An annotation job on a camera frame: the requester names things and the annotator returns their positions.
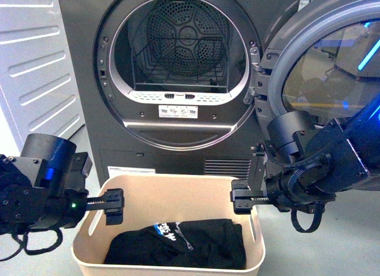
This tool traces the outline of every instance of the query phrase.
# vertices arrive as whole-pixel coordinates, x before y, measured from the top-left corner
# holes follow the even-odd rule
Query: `gray floor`
[[[87,131],[83,128],[72,141],[79,151],[89,151]],[[93,169],[87,179],[91,195],[99,185]],[[312,234],[297,233],[289,214],[274,207],[260,206],[264,241],[267,249],[259,276],[314,275],[380,275],[380,192],[349,191],[338,201],[327,205],[320,229]],[[310,219],[301,219],[306,224]],[[77,229],[64,231],[63,244],[51,253],[26,256],[0,262],[0,275],[81,275],[71,256],[71,244]],[[39,233],[31,237],[30,248],[49,246],[53,234]],[[16,245],[8,236],[0,237],[0,258],[10,254]]]

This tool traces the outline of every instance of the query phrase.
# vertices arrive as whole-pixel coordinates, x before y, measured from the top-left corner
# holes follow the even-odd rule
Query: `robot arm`
[[[20,244],[6,261],[25,250],[50,252],[63,240],[60,228],[73,228],[86,211],[104,210],[107,225],[122,223],[123,190],[111,189],[88,198],[85,181],[92,162],[76,145],[44,134],[28,136],[20,157],[0,155],[0,235],[9,233]],[[28,250],[29,232],[53,230],[58,239],[45,249]]]
[[[273,204],[281,212],[292,211],[297,231],[311,233],[336,192],[380,191],[380,95],[352,118],[334,118],[322,129],[307,112],[295,111],[274,119],[268,131],[271,140],[256,147],[256,155],[267,160],[265,188],[252,192],[241,180],[233,182],[236,213]],[[301,228],[297,211],[314,214],[309,229]]]

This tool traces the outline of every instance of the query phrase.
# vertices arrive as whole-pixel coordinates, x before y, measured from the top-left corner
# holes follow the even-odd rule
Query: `open dryer door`
[[[255,65],[261,128],[294,110],[316,125],[351,117],[380,90],[380,0],[315,0],[293,16]]]

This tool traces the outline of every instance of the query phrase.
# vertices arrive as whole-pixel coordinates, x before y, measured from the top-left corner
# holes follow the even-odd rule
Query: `beige plastic basket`
[[[257,275],[265,256],[257,211],[253,209],[252,215],[234,214],[230,202],[232,180],[232,177],[160,174],[133,174],[109,179],[99,195],[111,188],[124,190],[124,221],[118,226],[106,226],[103,214],[96,224],[96,212],[90,212],[74,239],[74,259],[85,276]],[[245,270],[103,264],[112,239],[119,233],[157,223],[215,218],[229,218],[242,225],[247,257]]]

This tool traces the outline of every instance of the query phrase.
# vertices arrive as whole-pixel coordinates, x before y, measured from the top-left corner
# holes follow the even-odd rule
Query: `dryer drum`
[[[201,0],[153,0],[115,37],[115,68],[135,91],[228,93],[246,71],[238,31]]]

